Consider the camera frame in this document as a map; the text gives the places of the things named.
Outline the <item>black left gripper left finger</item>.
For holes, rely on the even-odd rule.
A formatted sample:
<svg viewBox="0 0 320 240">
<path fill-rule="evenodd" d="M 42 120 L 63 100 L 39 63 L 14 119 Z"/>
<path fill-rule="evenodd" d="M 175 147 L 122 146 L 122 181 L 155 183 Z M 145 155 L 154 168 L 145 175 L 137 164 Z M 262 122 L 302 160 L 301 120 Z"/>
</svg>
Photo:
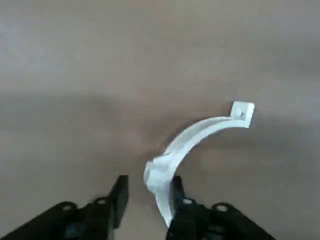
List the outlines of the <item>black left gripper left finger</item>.
<svg viewBox="0 0 320 240">
<path fill-rule="evenodd" d="M 129 200 L 129 177 L 120 175 L 106 196 L 83 207 L 60 202 L 3 236 L 4 240 L 112 240 Z"/>
</svg>

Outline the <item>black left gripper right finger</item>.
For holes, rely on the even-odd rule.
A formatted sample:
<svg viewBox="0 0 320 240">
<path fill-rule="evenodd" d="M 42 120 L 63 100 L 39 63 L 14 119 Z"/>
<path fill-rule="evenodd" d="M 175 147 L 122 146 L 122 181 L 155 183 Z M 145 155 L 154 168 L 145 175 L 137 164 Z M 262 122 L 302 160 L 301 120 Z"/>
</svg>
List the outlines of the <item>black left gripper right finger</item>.
<svg viewBox="0 0 320 240">
<path fill-rule="evenodd" d="M 182 178 L 173 177 L 170 190 L 174 214 L 167 240 L 273 240 L 262 227 L 227 202 L 210 208 L 186 197 Z"/>
</svg>

